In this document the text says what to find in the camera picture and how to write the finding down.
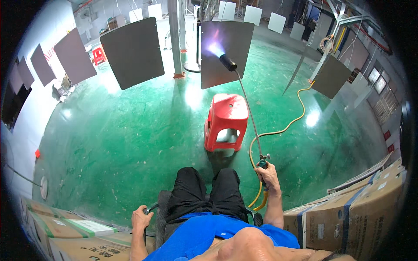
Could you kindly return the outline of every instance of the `yellow gas hose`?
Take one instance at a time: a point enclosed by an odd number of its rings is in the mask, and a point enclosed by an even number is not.
[[[260,138],[260,137],[262,137],[262,136],[267,136],[267,135],[275,135],[275,134],[283,133],[283,132],[285,132],[285,131],[286,131],[286,130],[290,127],[290,125],[292,125],[292,123],[294,123],[295,121],[300,120],[300,119],[301,119],[301,118],[305,115],[305,105],[303,104],[303,102],[302,102],[302,100],[301,100],[301,97],[299,96],[299,92],[300,92],[300,91],[307,91],[307,90],[309,90],[310,88],[312,88],[312,85],[314,84],[314,82],[315,82],[315,81],[313,81],[313,82],[311,83],[311,85],[309,86],[309,88],[306,88],[306,89],[300,89],[300,90],[298,91],[298,98],[299,98],[299,101],[301,102],[302,107],[303,107],[303,113],[302,113],[302,115],[301,115],[301,116],[299,116],[298,118],[296,118],[296,119],[294,119],[293,121],[291,121],[291,122],[287,125],[287,127],[286,127],[286,128],[284,128],[284,129],[283,129],[283,130],[281,130],[281,131],[278,131],[278,132],[266,132],[266,133],[262,133],[262,134],[259,134],[259,135],[258,135],[258,137]],[[250,161],[251,161],[251,165],[252,165],[252,167],[253,167],[253,168],[255,168],[255,164],[254,164],[254,161],[252,160],[251,148],[252,148],[252,145],[254,144],[255,140],[256,140],[256,138],[254,138],[254,139],[252,140],[252,142],[251,142],[251,144],[250,144],[250,151],[249,151],[249,153],[248,153],[248,154],[250,155]],[[257,196],[255,197],[255,199],[253,200],[253,202],[251,202],[251,204],[249,204],[249,205],[248,205],[248,207],[249,207],[249,208],[250,208],[250,207],[252,207],[252,205],[254,205],[254,204],[255,204],[255,202],[257,201],[257,199],[260,197],[260,194],[261,194],[261,190],[262,190],[262,189],[263,189],[263,184],[262,184],[262,182],[260,182],[260,188],[259,188],[259,190],[258,190],[258,194],[257,194]],[[258,206],[258,207],[256,207],[256,208],[254,208],[254,210],[255,210],[255,211],[258,211],[258,210],[262,209],[262,208],[265,206],[265,204],[267,203],[268,191],[264,191],[263,195],[264,195],[263,201],[262,201],[262,203],[261,203],[261,205],[260,205],[260,206]]]

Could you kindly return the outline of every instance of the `metal torch pipe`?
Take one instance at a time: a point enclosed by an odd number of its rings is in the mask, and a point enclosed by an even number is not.
[[[250,117],[251,117],[252,125],[253,125],[253,127],[254,127],[255,138],[257,139],[258,151],[260,152],[260,158],[261,158],[261,157],[263,156],[263,154],[262,154],[262,152],[261,152],[260,140],[258,139],[257,128],[255,127],[254,118],[252,117],[250,104],[248,103],[247,95],[246,95],[246,93],[245,93],[245,90],[244,90],[244,85],[242,84],[240,74],[237,72],[237,70],[235,70],[235,72],[236,72],[236,73],[237,73],[237,75],[238,75],[238,79],[240,80],[240,84],[241,84],[242,92],[244,93],[244,99],[245,99],[245,102],[247,103],[248,112],[250,113]]]

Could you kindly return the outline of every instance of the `pillar base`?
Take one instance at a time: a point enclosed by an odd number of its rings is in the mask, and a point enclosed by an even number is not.
[[[173,79],[185,79],[186,78],[186,73],[185,72],[181,72],[181,74],[174,74]]]

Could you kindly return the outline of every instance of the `blue packing tape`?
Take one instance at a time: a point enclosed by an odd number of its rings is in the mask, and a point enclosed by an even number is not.
[[[317,204],[313,204],[311,207],[302,210],[298,216],[298,243],[299,243],[299,247],[303,248],[303,223],[302,223],[302,215],[303,213],[305,213],[306,211],[310,210],[311,208],[315,207]]]
[[[371,185],[373,184],[373,178],[375,177],[375,175],[377,173],[378,173],[378,171],[370,177],[369,182],[367,182],[367,184],[371,184]],[[360,195],[360,193],[363,192],[363,190],[365,190],[366,187],[367,187],[367,185],[362,187],[359,191],[356,192],[356,194],[354,194],[347,201],[347,203],[344,204],[344,208],[343,208],[344,219],[343,219],[343,223],[342,223],[342,242],[341,242],[342,253],[346,253],[346,250],[347,250],[348,226],[349,226],[349,222],[350,222],[350,207],[351,207],[351,204],[354,202],[354,200],[356,200],[356,198]]]

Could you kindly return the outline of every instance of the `dark metal panel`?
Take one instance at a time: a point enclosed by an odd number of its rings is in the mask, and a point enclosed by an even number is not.
[[[33,52],[31,62],[42,85],[46,86],[56,78],[54,72],[46,61],[45,56],[43,55],[40,44],[38,44],[35,51]]]
[[[54,50],[72,84],[97,74],[77,28],[64,36],[55,45]]]
[[[233,21],[205,21],[201,31],[201,88],[207,89],[231,81],[238,81],[235,72],[228,71],[219,58],[209,51],[212,44],[219,44],[224,53],[237,64],[237,71],[244,76],[250,50],[253,23]]]
[[[312,89],[332,99],[347,81],[351,71],[335,57],[330,56],[315,78]]]
[[[25,57],[22,57],[20,59],[20,62],[18,64],[18,71],[20,74],[20,77],[22,78],[23,84],[25,84],[25,87],[29,89],[35,79],[33,79],[32,73],[28,68],[28,65],[26,64]]]
[[[100,42],[122,90],[164,75],[155,17],[117,28]]]

